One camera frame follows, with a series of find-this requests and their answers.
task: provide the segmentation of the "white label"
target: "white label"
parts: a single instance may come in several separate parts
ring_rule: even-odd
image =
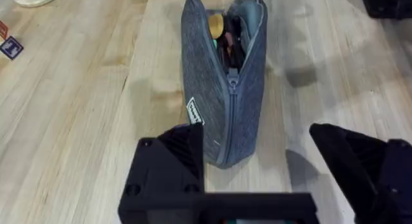
[[[187,109],[187,113],[189,114],[191,124],[200,122],[202,125],[205,125],[205,121],[201,117],[199,108],[196,105],[196,102],[194,101],[193,97],[187,103],[186,109]]]

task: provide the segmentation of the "label tag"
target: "label tag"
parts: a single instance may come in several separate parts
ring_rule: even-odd
[[[0,45],[0,51],[9,59],[14,60],[23,51],[23,46],[14,39],[14,37],[9,36],[9,38]]]
[[[189,102],[187,103],[186,106],[187,109],[187,114],[189,114],[189,119],[191,120],[191,124],[195,123],[201,123],[202,125],[205,125],[205,121],[200,115],[200,111],[198,106],[196,105],[196,102],[194,101],[194,97],[192,97]]]
[[[3,40],[7,39],[7,32],[8,32],[7,25],[5,25],[3,22],[0,21],[0,37],[3,38]]]

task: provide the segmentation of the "gray pencil case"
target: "gray pencil case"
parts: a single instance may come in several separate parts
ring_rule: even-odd
[[[191,123],[203,123],[207,162],[228,168],[253,154],[265,83],[267,8],[263,0],[234,0],[227,14],[241,17],[240,69],[223,70],[200,0],[182,14],[183,85]]]

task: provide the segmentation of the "wooden surface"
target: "wooden surface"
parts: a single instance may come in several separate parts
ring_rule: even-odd
[[[412,142],[412,24],[372,20],[361,0],[265,2],[256,153],[226,171],[207,166],[206,188],[310,191],[321,223],[353,223],[308,126]],[[0,223],[119,223],[138,139],[186,121],[183,3],[0,0],[0,19],[25,47],[14,61],[0,57]]]

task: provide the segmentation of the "black plastic part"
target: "black plastic part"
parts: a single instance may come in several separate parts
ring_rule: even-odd
[[[412,147],[407,142],[386,143],[330,124],[313,124],[310,134],[357,223],[412,223]]]
[[[404,19],[412,17],[412,0],[363,0],[372,18]]]
[[[201,124],[139,141],[118,214],[123,224],[218,224],[224,219],[319,223],[310,194],[205,194]]]

